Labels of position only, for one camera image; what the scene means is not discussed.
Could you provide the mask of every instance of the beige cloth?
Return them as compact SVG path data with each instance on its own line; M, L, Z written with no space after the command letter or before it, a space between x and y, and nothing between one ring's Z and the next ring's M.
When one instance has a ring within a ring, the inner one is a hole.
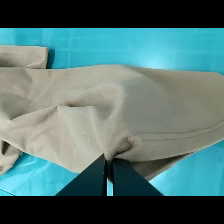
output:
M46 48L0 47L1 174L21 151L74 172L104 153L150 180L223 139L220 74L122 65L53 70L46 62Z

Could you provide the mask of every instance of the glossy blue tabletop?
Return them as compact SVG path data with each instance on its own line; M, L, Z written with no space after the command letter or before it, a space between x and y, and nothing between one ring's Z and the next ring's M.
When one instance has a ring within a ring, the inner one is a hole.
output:
M128 64L224 74L220 28L0 28L0 44L46 46L48 68L55 69ZM0 189L13 195L55 195L77 175L24 154L0 176ZM164 195L224 195L224 143L178 162L151 183Z

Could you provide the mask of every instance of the crumpled fabric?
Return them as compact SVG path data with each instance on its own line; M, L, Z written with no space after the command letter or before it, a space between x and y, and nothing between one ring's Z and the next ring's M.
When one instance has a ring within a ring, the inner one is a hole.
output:
M22 152L82 172L104 154L147 180L224 136L224 77L125 65L46 69L0 46L0 174Z

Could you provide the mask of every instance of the fabric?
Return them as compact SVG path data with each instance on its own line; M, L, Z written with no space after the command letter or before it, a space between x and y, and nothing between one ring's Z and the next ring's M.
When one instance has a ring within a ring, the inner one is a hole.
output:
M25 152L82 172L102 153L147 180L223 139L224 77L125 65L46 69L47 49L0 47L0 173Z

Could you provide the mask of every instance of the black bar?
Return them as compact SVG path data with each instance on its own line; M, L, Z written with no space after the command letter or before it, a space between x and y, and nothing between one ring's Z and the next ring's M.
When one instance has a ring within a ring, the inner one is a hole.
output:
M56 196L106 196L107 164L104 155L87 167Z
M163 196L125 160L113 160L112 179L114 196Z

